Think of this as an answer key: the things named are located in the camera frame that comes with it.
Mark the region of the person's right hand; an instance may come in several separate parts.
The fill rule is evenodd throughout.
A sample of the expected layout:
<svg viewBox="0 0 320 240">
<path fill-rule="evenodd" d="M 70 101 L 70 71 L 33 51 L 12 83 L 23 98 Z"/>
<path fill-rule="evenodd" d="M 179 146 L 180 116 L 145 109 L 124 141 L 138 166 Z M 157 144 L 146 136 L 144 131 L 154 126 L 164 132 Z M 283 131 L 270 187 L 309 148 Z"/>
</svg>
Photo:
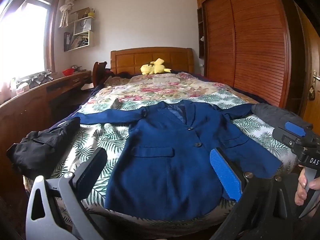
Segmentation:
<svg viewBox="0 0 320 240">
<path fill-rule="evenodd" d="M 295 204 L 298 206 L 302 206 L 307 198 L 307 191 L 305 189 L 307 185 L 309 185 L 310 189 L 316 191 L 320 188 L 319 178 L 308 182 L 305 176 L 305 168 L 303 168 L 298 178 L 298 186 L 295 194 Z"/>
</svg>

